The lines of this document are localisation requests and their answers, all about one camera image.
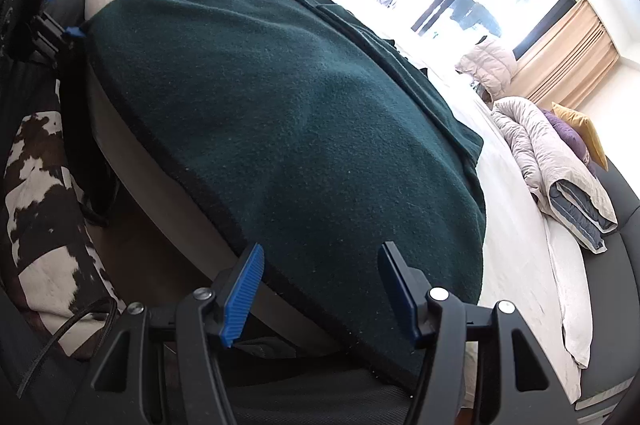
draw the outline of cable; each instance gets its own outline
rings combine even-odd
[[[64,324],[60,326],[58,331],[56,331],[53,334],[53,336],[49,339],[49,342],[47,342],[47,344],[40,350],[38,355],[34,358],[27,372],[24,373],[24,376],[22,377],[22,381],[20,382],[20,387],[18,387],[18,391],[16,392],[16,396],[18,398],[21,398],[22,395],[24,394],[24,391],[27,389],[31,379],[33,378],[33,374],[35,373],[37,368],[40,366],[40,364],[43,362],[43,360],[47,356],[47,353],[51,350],[51,347],[57,341],[59,341],[59,339],[62,338],[62,336],[69,329],[71,329],[73,325],[75,325],[75,323],[80,321],[84,316],[88,315],[94,310],[100,307],[103,307],[106,303],[109,303],[109,314],[107,315],[107,318],[104,322],[104,326],[102,326],[102,333],[100,335],[100,339],[98,341],[98,345],[95,348],[95,350],[97,351],[102,346],[105,339],[107,338],[107,334],[111,331],[111,328],[113,327],[115,317],[118,313],[118,306],[117,306],[116,300],[109,296],[103,297],[101,299],[98,299],[92,302],[91,304],[89,304],[84,309],[80,310],[78,313],[73,315],[68,321],[66,321]]]
[[[82,217],[84,217],[89,224],[94,225],[96,227],[106,228],[109,226],[109,219],[106,217],[102,217],[100,214],[96,214],[88,205],[87,202],[89,197],[87,194],[82,195],[82,201],[78,201],[78,205],[80,206],[80,212],[82,212]]]

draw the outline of cow print fabric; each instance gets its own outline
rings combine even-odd
[[[2,283],[32,328],[47,340],[74,313],[116,295],[84,225],[68,170],[60,82],[44,80],[14,138],[2,182]],[[91,350],[104,313],[91,313],[60,340],[68,355]]]

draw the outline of curtain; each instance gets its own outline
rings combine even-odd
[[[591,5],[580,0],[522,55],[507,93],[541,108],[552,101],[576,108],[619,58]]]

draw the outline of folded comforter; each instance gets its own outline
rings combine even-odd
[[[494,103],[492,118],[511,148],[540,211],[567,227],[594,253],[606,251],[602,234],[618,222],[607,192],[526,98]]]

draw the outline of fleece blanket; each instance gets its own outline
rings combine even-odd
[[[567,227],[584,248],[606,251],[603,233],[617,227],[606,190],[531,101],[509,96],[492,118],[509,144],[540,211]]]
[[[426,77],[331,0],[115,0],[88,57],[135,136],[265,282],[412,384],[376,268],[393,240],[468,302],[482,283],[482,139]]]

